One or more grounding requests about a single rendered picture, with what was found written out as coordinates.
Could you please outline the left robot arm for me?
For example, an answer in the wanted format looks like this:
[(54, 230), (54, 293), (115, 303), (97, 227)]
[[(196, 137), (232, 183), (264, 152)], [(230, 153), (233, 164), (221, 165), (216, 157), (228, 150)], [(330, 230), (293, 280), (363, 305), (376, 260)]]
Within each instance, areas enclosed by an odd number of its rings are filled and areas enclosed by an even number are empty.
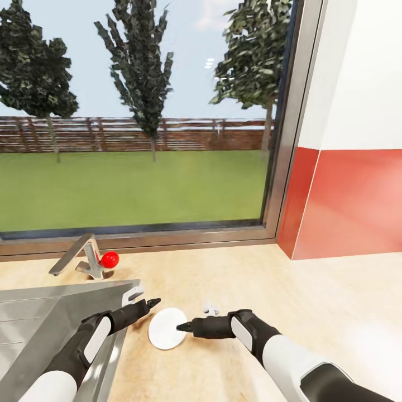
[(76, 334), (19, 402), (73, 402), (106, 338), (137, 322), (161, 302), (159, 298), (135, 303), (134, 299), (145, 291), (144, 286), (135, 286), (124, 293), (119, 310), (107, 310), (82, 320)]

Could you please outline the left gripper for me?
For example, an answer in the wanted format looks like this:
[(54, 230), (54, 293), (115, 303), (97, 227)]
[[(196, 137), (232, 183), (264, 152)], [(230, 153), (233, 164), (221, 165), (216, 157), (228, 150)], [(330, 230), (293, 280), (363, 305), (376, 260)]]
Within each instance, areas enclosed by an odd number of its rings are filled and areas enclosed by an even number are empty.
[(152, 299), (147, 302), (146, 299), (143, 299), (135, 304), (120, 308), (125, 315), (125, 325), (123, 326), (123, 329), (147, 315), (150, 312), (150, 309), (158, 305), (159, 302), (161, 302), (161, 298)]

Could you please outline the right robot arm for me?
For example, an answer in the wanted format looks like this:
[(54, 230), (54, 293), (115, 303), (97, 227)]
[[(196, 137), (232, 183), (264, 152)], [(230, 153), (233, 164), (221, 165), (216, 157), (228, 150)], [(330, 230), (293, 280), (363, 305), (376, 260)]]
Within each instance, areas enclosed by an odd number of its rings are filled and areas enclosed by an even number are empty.
[(205, 339), (238, 338), (270, 375), (287, 402), (394, 402), (359, 386), (332, 360), (305, 349), (259, 319), (251, 309), (220, 314), (207, 302), (203, 318), (176, 326)]

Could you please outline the saucer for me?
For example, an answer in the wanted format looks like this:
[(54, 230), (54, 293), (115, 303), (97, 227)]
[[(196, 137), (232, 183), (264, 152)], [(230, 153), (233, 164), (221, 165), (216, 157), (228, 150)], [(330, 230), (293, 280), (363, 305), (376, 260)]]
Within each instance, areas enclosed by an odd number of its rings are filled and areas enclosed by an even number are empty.
[(185, 338), (185, 331), (176, 330), (176, 326), (188, 322), (185, 314), (177, 308), (166, 308), (158, 312), (149, 325), (151, 343), (162, 350), (169, 350)]

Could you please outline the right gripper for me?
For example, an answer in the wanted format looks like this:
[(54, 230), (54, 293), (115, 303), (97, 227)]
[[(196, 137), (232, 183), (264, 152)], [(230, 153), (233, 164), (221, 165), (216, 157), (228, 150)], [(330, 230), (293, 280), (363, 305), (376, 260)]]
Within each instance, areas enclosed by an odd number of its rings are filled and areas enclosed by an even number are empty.
[(194, 337), (205, 339), (223, 339), (220, 336), (218, 322), (221, 316), (209, 318), (194, 318), (192, 322), (186, 322), (176, 326), (176, 330), (193, 332)]

